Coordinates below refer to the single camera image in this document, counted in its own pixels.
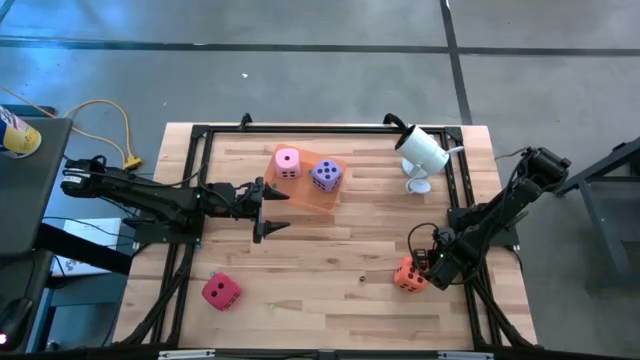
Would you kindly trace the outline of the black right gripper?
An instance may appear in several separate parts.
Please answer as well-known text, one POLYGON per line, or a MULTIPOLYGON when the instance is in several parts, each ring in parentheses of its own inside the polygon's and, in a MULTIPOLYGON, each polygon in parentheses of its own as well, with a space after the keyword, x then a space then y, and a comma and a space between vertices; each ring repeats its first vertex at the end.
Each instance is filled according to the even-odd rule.
POLYGON ((414 249, 413 266, 440 290, 469 282, 468 231, 434 230, 430 250, 414 249))

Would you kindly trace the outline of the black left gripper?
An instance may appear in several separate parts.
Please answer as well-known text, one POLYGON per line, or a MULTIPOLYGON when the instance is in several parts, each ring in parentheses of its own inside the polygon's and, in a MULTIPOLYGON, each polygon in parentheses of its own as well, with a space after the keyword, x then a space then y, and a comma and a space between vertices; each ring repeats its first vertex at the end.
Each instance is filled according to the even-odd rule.
POLYGON ((234 186, 228 182, 207 184, 207 215, 212 218, 246 219, 253 222, 252 241, 262 242, 263 237, 289 227, 290 222, 262 221, 264 200, 288 200, 289 195, 264 183, 262 177, 253 182, 234 186))

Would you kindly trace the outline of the large orange foam die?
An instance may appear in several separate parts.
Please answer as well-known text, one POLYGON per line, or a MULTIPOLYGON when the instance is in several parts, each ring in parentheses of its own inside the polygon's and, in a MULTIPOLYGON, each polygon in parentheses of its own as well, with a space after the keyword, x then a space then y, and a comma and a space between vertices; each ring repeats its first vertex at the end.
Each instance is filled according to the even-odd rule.
POLYGON ((403 257, 394 270, 393 283, 400 290, 409 293, 420 293, 429 285, 428 281, 414 265, 410 256, 403 257))

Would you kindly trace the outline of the orange translucent plastic bin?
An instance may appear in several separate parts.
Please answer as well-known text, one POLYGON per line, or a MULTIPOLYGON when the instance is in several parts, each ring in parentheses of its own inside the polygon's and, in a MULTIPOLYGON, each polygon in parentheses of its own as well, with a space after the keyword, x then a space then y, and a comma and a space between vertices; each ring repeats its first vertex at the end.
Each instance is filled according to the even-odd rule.
POLYGON ((305 207, 320 213, 331 213, 335 208, 340 193, 340 187, 346 177, 347 163, 335 157, 325 154, 305 150, 293 145, 278 144, 267 166, 264 174, 264 181, 278 191, 290 196, 289 202, 292 205, 305 207), (277 150, 281 148, 296 148, 300 153, 301 175, 294 179, 278 178, 275 174, 274 158, 277 150), (313 167, 323 159, 330 159, 337 162, 343 169, 343 177, 338 188, 332 192, 323 192, 312 183, 310 175, 313 167))

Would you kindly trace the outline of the large pink foam die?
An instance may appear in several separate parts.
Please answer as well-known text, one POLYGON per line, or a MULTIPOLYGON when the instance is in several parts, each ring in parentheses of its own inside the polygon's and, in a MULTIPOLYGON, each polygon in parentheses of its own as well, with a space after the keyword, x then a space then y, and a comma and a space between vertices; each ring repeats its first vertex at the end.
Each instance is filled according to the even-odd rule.
POLYGON ((278 178, 294 179, 301 175, 300 153, 296 148, 281 148, 274 158, 275 174, 278 178))

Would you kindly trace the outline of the large purple foam die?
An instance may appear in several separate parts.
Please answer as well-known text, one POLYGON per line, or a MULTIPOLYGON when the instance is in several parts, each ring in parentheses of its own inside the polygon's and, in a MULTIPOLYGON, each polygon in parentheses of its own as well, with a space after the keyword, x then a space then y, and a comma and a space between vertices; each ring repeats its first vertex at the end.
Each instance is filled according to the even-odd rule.
POLYGON ((339 187, 343 169, 335 161, 323 159, 310 172, 312 183, 323 192, 332 192, 339 187))

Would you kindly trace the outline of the large red foam die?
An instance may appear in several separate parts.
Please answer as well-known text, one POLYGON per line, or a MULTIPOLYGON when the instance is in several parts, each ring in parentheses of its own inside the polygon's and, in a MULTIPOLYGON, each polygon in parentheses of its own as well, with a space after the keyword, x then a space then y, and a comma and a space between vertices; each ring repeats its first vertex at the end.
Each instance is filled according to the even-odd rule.
POLYGON ((241 287, 225 273, 215 273, 201 291, 203 298, 219 311, 228 310, 241 293, 241 287))

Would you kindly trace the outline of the black metal side table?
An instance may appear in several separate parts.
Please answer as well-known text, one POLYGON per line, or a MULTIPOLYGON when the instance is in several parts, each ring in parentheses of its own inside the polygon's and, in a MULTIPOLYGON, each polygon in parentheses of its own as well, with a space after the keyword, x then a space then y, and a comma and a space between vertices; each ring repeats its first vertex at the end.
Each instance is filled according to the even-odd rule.
POLYGON ((599 288, 640 287, 640 136, 571 176, 555 192, 580 192, 611 266, 599 288))

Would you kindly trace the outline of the white cardboard box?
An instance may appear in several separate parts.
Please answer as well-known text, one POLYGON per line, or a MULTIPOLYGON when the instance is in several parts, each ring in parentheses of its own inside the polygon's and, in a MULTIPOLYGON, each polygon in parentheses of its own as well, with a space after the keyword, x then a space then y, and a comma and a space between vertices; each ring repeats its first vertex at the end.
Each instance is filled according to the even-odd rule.
MULTIPOLYGON (((115 250, 118 245, 121 224, 120 218, 66 219, 63 229, 72 235, 115 250)), ((51 275, 60 278, 108 273, 109 270, 61 256, 55 256, 51 266, 51 275)))

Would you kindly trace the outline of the black diagonal beam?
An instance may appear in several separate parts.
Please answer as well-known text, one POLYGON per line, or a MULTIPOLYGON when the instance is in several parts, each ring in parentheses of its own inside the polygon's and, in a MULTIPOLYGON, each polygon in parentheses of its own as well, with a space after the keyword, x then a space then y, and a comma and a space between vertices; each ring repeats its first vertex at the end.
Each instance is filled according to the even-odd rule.
POLYGON ((48 224, 39 226, 34 248, 88 265, 128 275, 132 257, 109 247, 92 243, 48 224))

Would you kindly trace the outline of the dark grey desk top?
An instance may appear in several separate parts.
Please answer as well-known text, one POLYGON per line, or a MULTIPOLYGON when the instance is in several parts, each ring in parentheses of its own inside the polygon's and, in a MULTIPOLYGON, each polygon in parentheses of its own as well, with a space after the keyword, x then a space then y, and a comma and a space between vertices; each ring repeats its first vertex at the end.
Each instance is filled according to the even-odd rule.
POLYGON ((69 119, 29 119, 42 135, 25 158, 0 155, 0 257, 33 248, 71 131, 69 119))

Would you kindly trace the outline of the yellow and blue can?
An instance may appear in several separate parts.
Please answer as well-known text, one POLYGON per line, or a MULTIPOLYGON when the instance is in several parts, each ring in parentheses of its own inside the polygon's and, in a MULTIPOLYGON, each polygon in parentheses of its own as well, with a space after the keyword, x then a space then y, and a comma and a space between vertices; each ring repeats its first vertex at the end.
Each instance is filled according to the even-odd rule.
POLYGON ((18 159, 30 156, 41 145, 38 130, 0 106, 0 155, 18 159))

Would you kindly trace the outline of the black device with light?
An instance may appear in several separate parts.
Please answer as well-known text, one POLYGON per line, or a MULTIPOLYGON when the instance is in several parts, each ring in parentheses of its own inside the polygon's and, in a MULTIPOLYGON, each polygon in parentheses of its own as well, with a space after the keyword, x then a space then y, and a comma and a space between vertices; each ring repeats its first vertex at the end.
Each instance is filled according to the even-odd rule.
POLYGON ((15 350, 26 334, 33 301, 27 297, 11 300, 0 311, 0 351, 15 350))

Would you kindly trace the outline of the silver mounting bracket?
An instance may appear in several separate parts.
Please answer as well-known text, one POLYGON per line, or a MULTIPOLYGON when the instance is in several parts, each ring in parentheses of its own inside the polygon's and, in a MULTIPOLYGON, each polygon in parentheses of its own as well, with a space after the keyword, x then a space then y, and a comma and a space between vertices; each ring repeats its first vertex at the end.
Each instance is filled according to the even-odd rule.
POLYGON ((466 351, 439 351, 438 360, 495 360, 492 353, 466 351))
POLYGON ((216 351, 213 349, 168 350, 161 351, 157 360, 210 360, 215 356, 216 351))

